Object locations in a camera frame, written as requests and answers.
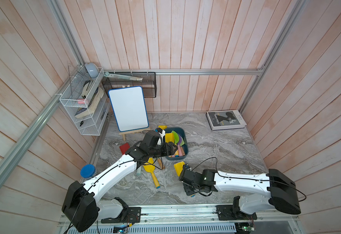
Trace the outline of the purple shovel with pink handle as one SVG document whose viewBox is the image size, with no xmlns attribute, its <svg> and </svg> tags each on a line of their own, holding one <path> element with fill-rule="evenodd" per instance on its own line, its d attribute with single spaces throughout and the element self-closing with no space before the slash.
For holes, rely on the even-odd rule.
<svg viewBox="0 0 341 234">
<path fill-rule="evenodd" d="M 183 147 L 181 147 L 180 145 L 177 145 L 178 147 L 178 154 L 180 157 L 183 157 L 185 155 Z"/>
</svg>

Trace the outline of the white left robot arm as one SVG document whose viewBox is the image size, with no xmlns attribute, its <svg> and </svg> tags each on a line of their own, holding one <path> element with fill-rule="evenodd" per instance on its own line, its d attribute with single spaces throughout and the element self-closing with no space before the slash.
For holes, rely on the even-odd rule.
<svg viewBox="0 0 341 234">
<path fill-rule="evenodd" d="M 117 218 L 125 203 L 114 198 L 108 205 L 101 205 L 101 198 L 128 174 L 148 163 L 150 158 L 168 157 L 177 151 L 171 141 L 165 141 L 166 132 L 157 128 L 148 131 L 143 140 L 130 147 L 122 157 L 102 173 L 79 183 L 74 181 L 68 188 L 62 212 L 70 221 L 70 227 L 84 232 L 98 219 Z"/>
</svg>

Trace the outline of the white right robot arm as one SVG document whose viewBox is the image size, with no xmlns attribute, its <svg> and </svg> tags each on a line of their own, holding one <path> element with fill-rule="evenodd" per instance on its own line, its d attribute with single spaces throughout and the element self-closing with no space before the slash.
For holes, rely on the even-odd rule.
<svg viewBox="0 0 341 234">
<path fill-rule="evenodd" d="M 188 196 L 204 197 L 213 192 L 238 191 L 247 196 L 236 196 L 231 205 L 218 205 L 219 220 L 256 219 L 256 213 L 276 209 L 285 214 L 301 213 L 295 182 L 276 169 L 268 173 L 231 174 L 213 169 L 195 172 L 185 162 L 177 163 L 175 171 Z"/>
</svg>

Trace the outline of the green trowel with yellow handle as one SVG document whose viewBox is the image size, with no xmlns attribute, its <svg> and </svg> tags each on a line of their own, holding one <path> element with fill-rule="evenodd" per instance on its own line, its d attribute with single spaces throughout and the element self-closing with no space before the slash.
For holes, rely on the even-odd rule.
<svg viewBox="0 0 341 234">
<path fill-rule="evenodd" d="M 172 135 L 173 135 L 173 143 L 174 143 L 175 145 L 177 145 L 177 143 L 178 143 L 178 141 L 179 141 L 178 133 L 177 133 L 176 131 L 172 131 L 171 133 L 172 133 Z"/>
</svg>

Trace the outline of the light green shovel wooden handle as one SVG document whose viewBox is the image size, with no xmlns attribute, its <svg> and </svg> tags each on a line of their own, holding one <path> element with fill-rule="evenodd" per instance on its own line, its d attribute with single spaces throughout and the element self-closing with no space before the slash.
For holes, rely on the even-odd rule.
<svg viewBox="0 0 341 234">
<path fill-rule="evenodd" d="M 183 146 L 185 144 L 185 141 L 184 141 L 184 139 L 182 138 L 181 135 L 178 135 L 178 136 L 179 136 L 179 141 L 178 141 L 177 145 Z"/>
</svg>

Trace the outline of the teal plastic storage box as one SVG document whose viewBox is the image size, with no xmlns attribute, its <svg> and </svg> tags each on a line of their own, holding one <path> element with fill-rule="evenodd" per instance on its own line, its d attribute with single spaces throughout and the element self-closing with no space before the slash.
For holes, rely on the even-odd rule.
<svg viewBox="0 0 341 234">
<path fill-rule="evenodd" d="M 180 152 L 180 155 L 176 154 L 174 157 L 169 156 L 166 157 L 166 159 L 169 161 L 185 159 L 188 155 L 189 148 L 187 145 L 187 139 L 184 129 L 181 127 L 168 127 L 165 129 L 165 132 L 166 136 L 170 136 L 170 134 L 174 135 L 173 143 L 176 145 L 176 149 Z"/>
</svg>

